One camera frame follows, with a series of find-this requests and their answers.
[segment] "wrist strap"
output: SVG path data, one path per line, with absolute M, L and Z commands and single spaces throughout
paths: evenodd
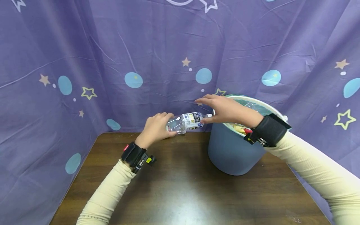
M 251 129 L 252 133 L 244 137 L 244 140 L 250 144 L 258 141 L 264 147 L 276 147 L 290 128 L 290 125 L 272 113 L 264 116 L 259 125 Z
M 144 163 L 152 166 L 156 162 L 154 156 L 148 156 L 146 149 L 140 148 L 135 142 L 131 142 L 125 147 L 121 159 L 129 163 L 130 167 L 133 168 L 132 172 L 135 174 L 142 168 Z

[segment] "beige sleeve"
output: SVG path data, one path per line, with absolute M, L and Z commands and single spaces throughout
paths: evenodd
M 107 225 L 116 205 L 134 177 L 135 174 L 130 168 L 119 160 L 87 202 L 76 224 Z
M 294 168 L 329 203 L 336 225 L 360 224 L 359 178 L 290 132 L 277 147 L 265 149 Z

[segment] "blue dot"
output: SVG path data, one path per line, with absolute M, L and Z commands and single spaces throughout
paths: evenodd
M 113 130 L 120 130 L 121 126 L 115 120 L 107 119 L 106 124 Z
M 281 80 L 281 73 L 275 69 L 269 70 L 261 78 L 261 81 L 266 86 L 277 85 Z
M 58 85 L 59 85 L 59 89 L 60 89 L 61 93 L 63 93 L 63 95 L 71 94 L 72 84 L 68 77 L 66 77 L 66 76 L 59 77 Z
M 360 89 L 360 78 L 352 79 L 344 87 L 344 98 L 350 98 Z
M 138 88 L 143 85 L 143 78 L 137 73 L 130 72 L 125 75 L 125 83 L 131 88 Z
M 79 167 L 81 162 L 81 155 L 79 153 L 74 154 L 70 159 L 67 161 L 65 165 L 65 170 L 68 174 L 73 174 L 76 172 L 77 168 Z
M 207 84 L 212 79 L 212 73 L 208 68 L 202 68 L 196 73 L 195 79 L 200 84 Z

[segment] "trash can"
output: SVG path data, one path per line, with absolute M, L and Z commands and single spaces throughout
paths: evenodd
M 287 122 L 287 117 L 274 107 L 244 95 L 227 95 L 242 105 L 251 105 L 251 108 L 263 116 L 274 113 Z M 228 123 L 214 123 L 211 130 L 208 155 L 211 162 L 222 172 L 239 176 L 246 174 L 265 154 L 260 143 L 251 145 L 245 141 L 244 134 L 237 132 Z

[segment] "wooden table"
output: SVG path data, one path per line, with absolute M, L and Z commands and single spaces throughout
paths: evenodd
M 71 225 L 126 144 L 137 133 L 98 137 L 51 225 Z M 149 149 L 158 161 L 130 183 L 110 224 L 328 225 L 289 167 L 264 157 L 243 176 L 219 171 L 209 160 L 209 133 L 187 133 Z

